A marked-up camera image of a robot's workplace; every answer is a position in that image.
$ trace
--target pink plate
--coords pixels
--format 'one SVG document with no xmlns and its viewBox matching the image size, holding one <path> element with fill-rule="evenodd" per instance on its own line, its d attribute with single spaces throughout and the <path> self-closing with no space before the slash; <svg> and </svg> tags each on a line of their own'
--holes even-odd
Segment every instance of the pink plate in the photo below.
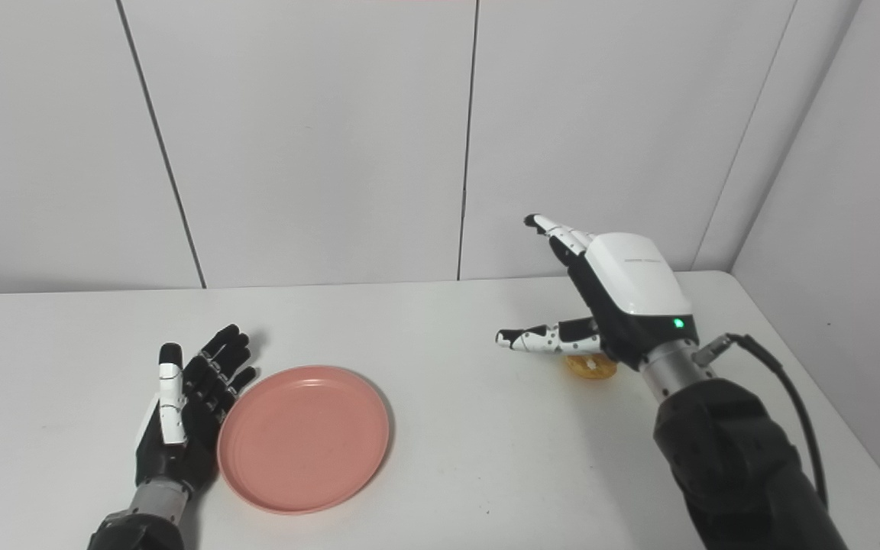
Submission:
<svg viewBox="0 0 880 550">
<path fill-rule="evenodd" d="M 297 367 L 237 401 L 220 432 L 219 470 L 250 504 L 307 514 L 356 494 L 388 441 L 389 418 L 369 383 L 335 367 Z"/>
</svg>

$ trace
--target robotic arm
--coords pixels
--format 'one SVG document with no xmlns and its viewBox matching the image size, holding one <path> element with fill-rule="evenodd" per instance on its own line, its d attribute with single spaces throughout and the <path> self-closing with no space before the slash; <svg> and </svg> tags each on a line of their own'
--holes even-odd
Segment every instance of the robotic arm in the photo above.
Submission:
<svg viewBox="0 0 880 550">
<path fill-rule="evenodd" d="M 135 453 L 135 497 L 126 510 L 104 519 L 88 550 L 183 549 L 182 511 L 212 480 L 219 429 L 240 391 L 257 376 L 252 367 L 238 370 L 251 356 L 248 342 L 230 325 L 185 369 L 182 348 L 162 345 L 158 407 Z"/>
<path fill-rule="evenodd" d="M 592 235 L 542 215 L 525 225 L 548 237 L 593 317 L 502 330 L 496 342 L 518 351 L 602 351 L 640 372 L 660 403 L 654 439 L 709 550 L 846 550 L 818 495 L 822 475 L 814 490 L 762 401 L 709 367 L 736 342 L 780 376 L 803 412 L 778 361 L 748 335 L 723 335 L 699 349 L 691 303 L 646 237 Z M 811 429 L 807 435 L 816 449 Z"/>
</svg>

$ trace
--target white wall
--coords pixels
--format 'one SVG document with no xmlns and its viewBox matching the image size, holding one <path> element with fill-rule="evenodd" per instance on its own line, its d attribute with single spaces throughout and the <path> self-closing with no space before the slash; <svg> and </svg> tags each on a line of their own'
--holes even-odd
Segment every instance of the white wall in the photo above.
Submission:
<svg viewBox="0 0 880 550">
<path fill-rule="evenodd" d="M 457 277 L 474 0 L 126 0 L 210 286 Z"/>
<path fill-rule="evenodd" d="M 461 275 L 561 273 L 530 212 L 689 268 L 793 4 L 482 1 Z"/>
<path fill-rule="evenodd" d="M 860 5 L 734 273 L 880 465 L 880 0 Z"/>
<path fill-rule="evenodd" d="M 860 1 L 797 0 L 691 269 L 736 263 Z"/>
<path fill-rule="evenodd" d="M 726 267 L 852 1 L 125 10 L 206 282 L 248 286 L 557 273 L 539 210 Z M 116 6 L 0 0 L 0 292 L 199 285 Z"/>
<path fill-rule="evenodd" d="M 115 3 L 0 0 L 0 292 L 198 285 Z"/>
</svg>

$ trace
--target white table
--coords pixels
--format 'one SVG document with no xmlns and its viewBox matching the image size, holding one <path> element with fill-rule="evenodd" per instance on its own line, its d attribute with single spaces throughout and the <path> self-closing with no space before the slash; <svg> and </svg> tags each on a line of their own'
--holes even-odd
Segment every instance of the white table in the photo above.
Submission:
<svg viewBox="0 0 880 550">
<path fill-rule="evenodd" d="M 869 453 L 736 280 L 678 279 L 703 340 L 748 332 L 785 362 L 820 436 L 835 522 L 852 549 L 880 550 Z M 395 439 L 364 490 L 317 514 L 266 514 L 218 481 L 186 511 L 186 550 L 699 549 L 640 376 L 582 380 L 559 357 L 493 343 L 498 328 L 584 314 L 565 278 L 2 295 L 0 548 L 85 547 L 132 497 L 158 347 L 178 341 L 188 355 L 235 322 L 264 375 L 322 363 L 373 380 Z M 806 448 L 764 367 L 733 349 L 716 370 Z"/>
</svg>

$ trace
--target cable connector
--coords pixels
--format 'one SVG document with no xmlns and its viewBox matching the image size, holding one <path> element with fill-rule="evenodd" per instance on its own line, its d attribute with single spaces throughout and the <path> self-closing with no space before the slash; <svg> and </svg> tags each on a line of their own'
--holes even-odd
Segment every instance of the cable connector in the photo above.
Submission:
<svg viewBox="0 0 880 550">
<path fill-rule="evenodd" d="M 768 368 L 773 373 L 778 373 L 783 370 L 783 365 L 772 356 L 772 353 L 769 353 L 767 348 L 763 348 L 760 342 L 755 341 L 751 335 L 738 335 L 738 334 L 726 334 L 727 338 L 730 341 L 734 341 L 739 345 L 740 348 L 745 349 L 751 353 L 751 355 L 755 356 L 755 358 L 759 359 L 762 364 L 765 365 L 765 368 Z"/>
<path fill-rule="evenodd" d="M 699 367 L 706 367 L 713 360 L 718 359 L 719 355 L 722 355 L 727 349 L 731 348 L 731 345 L 733 345 L 733 339 L 729 335 L 720 335 L 719 338 L 708 342 L 704 348 L 692 353 L 691 360 Z"/>
</svg>

